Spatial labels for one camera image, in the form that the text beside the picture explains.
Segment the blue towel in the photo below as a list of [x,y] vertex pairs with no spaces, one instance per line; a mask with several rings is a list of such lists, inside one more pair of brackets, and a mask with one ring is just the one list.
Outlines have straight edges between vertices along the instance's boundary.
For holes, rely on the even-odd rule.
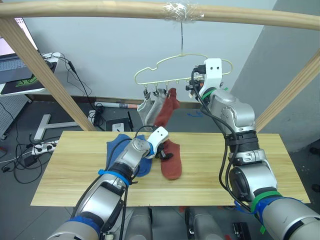
[[[110,154],[113,150],[113,148],[117,145],[117,143],[119,143],[121,140],[123,139],[129,139],[130,137],[125,135],[125,134],[119,134],[115,140],[113,141],[108,141],[106,143],[106,161],[108,162]],[[139,135],[137,136],[138,139],[141,140],[146,140],[144,135]],[[112,157],[111,157],[111,161],[109,163],[109,168],[113,165],[113,163],[115,162],[116,158],[119,156],[120,153],[122,153],[122,151],[125,149],[125,147],[128,145],[128,143],[130,142],[130,140],[126,140],[123,141],[122,143],[120,143],[116,149],[114,150]],[[142,158],[140,161],[140,169],[138,174],[136,175],[137,177],[143,177],[145,175],[147,175],[150,172],[151,169],[151,164],[152,164],[152,159],[148,159],[148,158]]]

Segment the red sock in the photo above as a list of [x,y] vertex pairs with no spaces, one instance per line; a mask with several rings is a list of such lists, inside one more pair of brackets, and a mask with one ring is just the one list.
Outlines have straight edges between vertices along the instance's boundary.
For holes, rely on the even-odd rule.
[[169,180],[178,179],[181,176],[182,172],[180,145],[167,140],[164,142],[164,153],[172,153],[173,156],[168,160],[161,161],[162,175]]
[[[170,88],[164,100],[161,111],[155,119],[154,125],[157,127],[165,127],[171,118],[175,109],[180,107],[177,100],[177,92],[175,88]],[[180,159],[180,145],[175,144],[170,140],[164,142],[164,153],[172,153],[173,156],[168,160],[161,161],[161,172],[163,176],[169,180],[178,179],[181,176],[182,166]]]
[[180,107],[180,102],[177,100],[177,92],[175,88],[170,88],[167,97],[164,100],[161,111],[154,121],[157,127],[165,127],[171,118],[175,109]]

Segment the blue tape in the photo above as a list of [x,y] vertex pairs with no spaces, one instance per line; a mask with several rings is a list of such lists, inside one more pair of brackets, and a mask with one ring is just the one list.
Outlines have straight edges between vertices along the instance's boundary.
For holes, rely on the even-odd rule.
[[256,207],[255,207],[255,211],[259,213],[259,216],[260,216],[259,221],[260,221],[260,223],[261,223],[262,225],[264,224],[264,220],[263,220],[263,218],[262,218],[262,214],[263,214],[266,206],[270,205],[272,202],[274,202],[275,200],[278,200],[278,199],[294,199],[294,200],[296,200],[296,201],[302,202],[302,201],[300,201],[300,200],[298,200],[298,199],[295,199],[295,198],[293,198],[293,197],[284,197],[284,196],[278,196],[278,197],[276,196],[276,197],[269,197],[269,198],[261,199],[261,200],[257,203],[257,205],[256,205]]
[[243,210],[242,206],[236,200],[234,200],[234,204],[235,204],[235,209],[241,213],[249,214],[249,215],[256,213],[256,212],[248,212],[248,211]]
[[120,178],[127,186],[130,186],[129,181],[124,176],[122,176],[120,173],[117,173],[115,171],[105,171],[103,169],[100,169],[98,171],[98,174],[99,175],[110,174],[110,175],[116,176],[117,178]]
[[149,154],[148,154],[147,156],[151,156],[151,155],[155,154],[155,152],[154,152],[154,146],[152,146],[152,144],[151,144],[150,142],[148,142],[148,143],[149,143],[149,145],[150,145],[150,151],[149,151]]
[[67,222],[79,222],[79,223],[86,224],[92,227],[96,231],[96,234],[100,236],[100,231],[101,231],[100,227],[90,218],[83,217],[83,216],[76,216],[74,218],[69,219]]

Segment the white wall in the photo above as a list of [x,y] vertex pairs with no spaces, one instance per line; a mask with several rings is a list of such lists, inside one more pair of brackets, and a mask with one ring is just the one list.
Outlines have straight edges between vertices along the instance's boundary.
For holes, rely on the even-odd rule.
[[[271,10],[276,0],[198,0],[205,5],[225,5]],[[61,52],[76,67],[81,79],[92,88],[92,96],[142,99],[143,86],[134,83],[134,74],[147,66],[180,53],[180,23],[155,19],[102,17],[25,18],[39,50]],[[232,74],[224,77],[224,86],[232,88],[263,26],[220,22],[195,22],[183,25],[184,52],[202,53],[211,58],[228,59],[234,64]],[[157,81],[189,77],[201,57],[172,60],[141,80]],[[190,101],[185,82],[175,87],[180,101]],[[82,95],[66,85],[71,95]]]
[[[278,0],[274,10],[319,15],[320,1]],[[232,89],[258,117],[320,48],[315,30],[264,27]],[[289,152],[320,139],[320,75],[296,96],[262,133],[280,134]]]

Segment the string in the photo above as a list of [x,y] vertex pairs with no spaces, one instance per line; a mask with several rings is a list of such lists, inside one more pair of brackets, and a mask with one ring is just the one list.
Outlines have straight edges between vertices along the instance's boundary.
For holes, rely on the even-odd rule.
[[184,30],[182,27],[182,21],[181,21],[181,55],[184,54]]

